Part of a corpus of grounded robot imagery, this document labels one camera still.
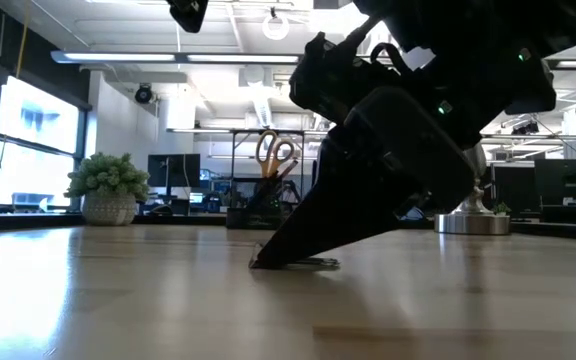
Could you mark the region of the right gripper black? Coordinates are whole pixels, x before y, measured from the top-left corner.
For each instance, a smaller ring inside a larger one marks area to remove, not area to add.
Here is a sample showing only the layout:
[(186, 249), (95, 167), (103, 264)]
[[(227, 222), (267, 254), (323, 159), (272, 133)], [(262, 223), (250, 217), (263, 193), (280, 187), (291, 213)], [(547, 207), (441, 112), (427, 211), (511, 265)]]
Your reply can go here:
[(454, 209), (474, 190), (475, 166), (397, 73), (365, 64), (342, 75), (342, 130), (324, 139), (314, 185), (252, 268), (337, 268), (325, 252), (397, 229), (395, 211)]

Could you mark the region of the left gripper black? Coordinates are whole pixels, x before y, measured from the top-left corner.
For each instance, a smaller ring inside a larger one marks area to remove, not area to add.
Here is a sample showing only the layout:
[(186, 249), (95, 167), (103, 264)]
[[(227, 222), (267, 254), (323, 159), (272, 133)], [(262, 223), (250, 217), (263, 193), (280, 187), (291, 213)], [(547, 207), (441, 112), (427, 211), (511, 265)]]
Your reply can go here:
[(175, 22), (188, 33), (198, 33), (208, 8), (209, 0), (166, 0)]

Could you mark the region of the black binder clip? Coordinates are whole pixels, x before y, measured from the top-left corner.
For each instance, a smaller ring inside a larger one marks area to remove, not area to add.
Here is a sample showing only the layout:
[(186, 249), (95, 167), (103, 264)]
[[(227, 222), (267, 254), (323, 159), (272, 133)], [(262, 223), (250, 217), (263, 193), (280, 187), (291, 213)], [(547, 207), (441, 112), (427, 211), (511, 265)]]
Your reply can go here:
[(262, 243), (256, 243), (252, 250), (252, 255), (248, 263), (249, 269), (265, 270), (287, 270), (296, 268), (306, 268), (312, 270), (335, 270), (340, 267), (340, 262), (333, 258), (309, 257), (284, 265), (266, 265), (258, 260), (258, 255), (263, 249)]

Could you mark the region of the yellow handled scissors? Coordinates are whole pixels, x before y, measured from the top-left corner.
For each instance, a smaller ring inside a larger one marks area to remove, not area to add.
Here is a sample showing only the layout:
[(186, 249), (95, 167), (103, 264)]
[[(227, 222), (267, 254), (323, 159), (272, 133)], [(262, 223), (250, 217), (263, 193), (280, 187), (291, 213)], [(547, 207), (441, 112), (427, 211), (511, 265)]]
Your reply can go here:
[(261, 167), (261, 175), (270, 177), (294, 154), (295, 145), (292, 140), (281, 138), (273, 130), (266, 130), (257, 141), (255, 160)]

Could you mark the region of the black mesh desk organizer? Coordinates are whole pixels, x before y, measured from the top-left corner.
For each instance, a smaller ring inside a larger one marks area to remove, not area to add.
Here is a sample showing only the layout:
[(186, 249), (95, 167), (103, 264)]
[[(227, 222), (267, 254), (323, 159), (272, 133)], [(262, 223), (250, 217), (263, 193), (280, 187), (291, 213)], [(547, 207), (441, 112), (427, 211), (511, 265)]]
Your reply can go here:
[(230, 185), (226, 227), (277, 230), (292, 211), (282, 200), (284, 185), (275, 179), (235, 177)]

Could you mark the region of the white shade silver table lamp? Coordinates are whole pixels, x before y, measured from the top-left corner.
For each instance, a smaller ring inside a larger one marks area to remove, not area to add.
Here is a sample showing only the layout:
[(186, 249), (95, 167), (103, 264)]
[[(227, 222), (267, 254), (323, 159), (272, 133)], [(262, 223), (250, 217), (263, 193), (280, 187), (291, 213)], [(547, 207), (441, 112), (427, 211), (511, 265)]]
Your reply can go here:
[(439, 233), (505, 235), (509, 218), (497, 216), (482, 204), (480, 178), (486, 169), (484, 150), (475, 135), (477, 116), (464, 115), (433, 103), (426, 111), (412, 97), (401, 99), (409, 122), (401, 126), (392, 151), (442, 206), (454, 209), (434, 217)]

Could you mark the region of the black computer monitor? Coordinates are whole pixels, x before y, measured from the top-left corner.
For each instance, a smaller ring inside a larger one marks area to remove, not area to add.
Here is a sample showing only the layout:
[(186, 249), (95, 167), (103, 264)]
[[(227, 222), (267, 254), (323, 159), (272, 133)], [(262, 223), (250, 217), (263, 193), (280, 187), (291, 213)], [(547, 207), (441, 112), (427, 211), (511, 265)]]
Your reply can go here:
[(153, 154), (148, 156), (150, 187), (199, 187), (199, 154)]

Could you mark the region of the green succulent in white pot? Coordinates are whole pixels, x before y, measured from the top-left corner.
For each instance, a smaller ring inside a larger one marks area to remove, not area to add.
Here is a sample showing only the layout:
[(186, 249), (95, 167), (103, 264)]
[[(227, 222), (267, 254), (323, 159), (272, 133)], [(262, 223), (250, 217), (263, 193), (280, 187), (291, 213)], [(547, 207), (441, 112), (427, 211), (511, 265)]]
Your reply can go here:
[(82, 216), (94, 226), (126, 226), (133, 222), (138, 204), (148, 199), (149, 174), (139, 170), (130, 153), (121, 156), (95, 153), (68, 174), (66, 198), (82, 198)]

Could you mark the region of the large bright window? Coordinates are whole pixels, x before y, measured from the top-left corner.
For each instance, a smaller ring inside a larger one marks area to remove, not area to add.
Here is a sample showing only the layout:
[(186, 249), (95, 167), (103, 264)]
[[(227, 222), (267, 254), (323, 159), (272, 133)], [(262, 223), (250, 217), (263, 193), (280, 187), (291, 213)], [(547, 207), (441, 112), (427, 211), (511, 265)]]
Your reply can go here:
[(85, 113), (20, 79), (0, 85), (0, 212), (60, 211), (81, 160)]

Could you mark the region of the black background rig frame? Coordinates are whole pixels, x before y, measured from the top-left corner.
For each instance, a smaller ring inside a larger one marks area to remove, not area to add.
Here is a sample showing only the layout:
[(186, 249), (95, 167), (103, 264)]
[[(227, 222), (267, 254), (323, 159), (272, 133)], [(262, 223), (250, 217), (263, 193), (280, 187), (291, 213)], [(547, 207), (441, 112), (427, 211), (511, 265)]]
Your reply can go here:
[[(232, 134), (232, 145), (231, 145), (231, 156), (230, 156), (230, 159), (231, 159), (230, 185), (233, 185), (234, 182), (237, 180), (237, 178), (235, 177), (235, 170), (234, 170), (235, 159), (237, 157), (236, 148), (238, 147), (238, 143), (236, 142), (237, 135), (238, 134), (245, 134), (244, 140), (246, 140), (250, 135), (255, 134), (258, 136), (258, 139), (259, 139), (260, 135), (266, 130), (273, 130), (281, 138), (290, 139), (293, 141), (293, 143), (295, 145), (295, 154), (294, 154), (294, 157), (290, 159), (290, 161), (292, 161), (293, 159), (297, 159), (299, 161), (299, 165), (301, 166), (299, 190), (300, 190), (300, 195), (303, 196), (304, 195), (304, 188), (303, 188), (303, 186), (304, 186), (304, 169), (305, 169), (304, 162), (307, 160), (307, 158), (304, 156), (304, 153), (303, 153), (303, 151), (305, 149), (305, 140), (308, 136), (323, 136), (323, 135), (325, 135), (325, 132), (311, 131), (311, 130), (291, 130), (291, 129), (231, 129), (230, 133)], [(253, 156), (250, 156), (250, 159), (255, 160), (255, 154)], [(266, 179), (266, 178), (270, 178), (270, 177), (263, 177), (261, 175), (261, 180)]]

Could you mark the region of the black aluminium table frame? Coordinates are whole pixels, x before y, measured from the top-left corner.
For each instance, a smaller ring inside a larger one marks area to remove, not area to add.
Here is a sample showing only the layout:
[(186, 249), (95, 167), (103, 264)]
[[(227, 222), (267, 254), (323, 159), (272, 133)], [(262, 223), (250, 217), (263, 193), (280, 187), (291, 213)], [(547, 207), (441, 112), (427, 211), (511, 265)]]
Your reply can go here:
[[(226, 226), (221, 216), (141, 216), (133, 219), (140, 225), (179, 225), (179, 226)], [(0, 231), (30, 230), (41, 228), (61, 228), (83, 226), (86, 222), (81, 213), (2, 213)], [(512, 233), (531, 236), (576, 239), (576, 224), (513, 222)]]

